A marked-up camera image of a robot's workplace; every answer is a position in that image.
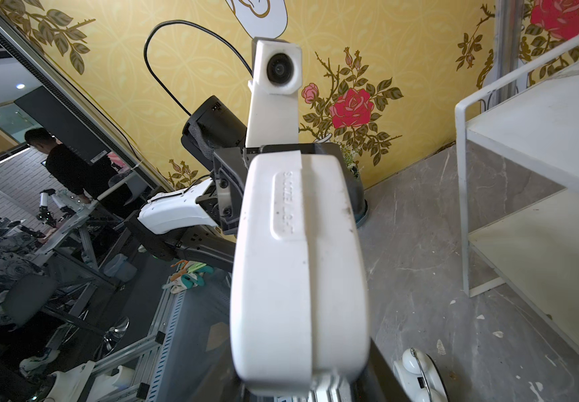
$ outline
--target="white shelf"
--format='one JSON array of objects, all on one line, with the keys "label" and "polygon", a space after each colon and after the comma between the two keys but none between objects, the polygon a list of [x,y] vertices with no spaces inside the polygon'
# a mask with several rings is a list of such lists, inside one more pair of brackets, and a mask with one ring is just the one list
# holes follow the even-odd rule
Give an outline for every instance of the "white shelf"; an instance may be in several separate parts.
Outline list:
[{"label": "white shelf", "polygon": [[579,352],[579,194],[554,194],[473,231],[469,239]]},{"label": "white shelf", "polygon": [[579,192],[579,62],[471,119],[467,139]]}]

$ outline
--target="camera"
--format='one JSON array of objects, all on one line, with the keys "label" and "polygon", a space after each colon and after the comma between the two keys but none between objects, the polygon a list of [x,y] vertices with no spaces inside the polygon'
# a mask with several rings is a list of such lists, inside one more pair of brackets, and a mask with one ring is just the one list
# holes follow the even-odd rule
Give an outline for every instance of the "camera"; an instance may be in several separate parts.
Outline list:
[{"label": "camera", "polygon": [[276,53],[267,63],[267,78],[277,85],[287,84],[294,74],[294,65],[285,53]]},{"label": "camera", "polygon": [[303,85],[300,46],[277,39],[252,43],[253,79],[245,146],[298,143],[298,91]]}]

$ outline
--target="glass panel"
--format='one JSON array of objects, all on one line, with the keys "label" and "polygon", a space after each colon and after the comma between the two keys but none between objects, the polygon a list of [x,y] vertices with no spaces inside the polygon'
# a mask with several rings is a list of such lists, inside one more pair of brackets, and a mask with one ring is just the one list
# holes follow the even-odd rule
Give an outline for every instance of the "glass panel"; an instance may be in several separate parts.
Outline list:
[{"label": "glass panel", "polygon": [[24,133],[39,127],[42,126],[16,104],[0,106],[0,130],[17,142],[24,143]]}]

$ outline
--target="black shirt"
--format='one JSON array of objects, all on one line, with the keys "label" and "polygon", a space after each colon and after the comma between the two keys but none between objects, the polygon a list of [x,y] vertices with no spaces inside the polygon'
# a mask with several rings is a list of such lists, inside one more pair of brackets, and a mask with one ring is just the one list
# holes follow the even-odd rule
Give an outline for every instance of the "black shirt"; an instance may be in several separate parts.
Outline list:
[{"label": "black shirt", "polygon": [[108,157],[102,157],[91,166],[64,144],[50,151],[46,168],[73,194],[81,196],[86,190],[93,198],[108,190],[108,180],[117,174]]}]

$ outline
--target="white brick wall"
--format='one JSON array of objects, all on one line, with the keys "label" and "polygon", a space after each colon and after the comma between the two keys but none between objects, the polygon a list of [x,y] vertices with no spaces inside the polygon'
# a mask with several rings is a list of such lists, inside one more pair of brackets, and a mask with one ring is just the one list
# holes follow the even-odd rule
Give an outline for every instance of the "white brick wall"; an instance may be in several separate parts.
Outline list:
[{"label": "white brick wall", "polygon": [[[24,206],[20,208],[0,196],[0,217],[11,221],[25,219],[24,224],[34,230],[49,229],[35,218],[39,211],[39,193],[44,189],[62,190],[64,186],[41,165],[44,160],[46,155],[30,148],[0,165],[0,190]],[[52,200],[48,203],[48,209],[55,217],[62,215]]]}]

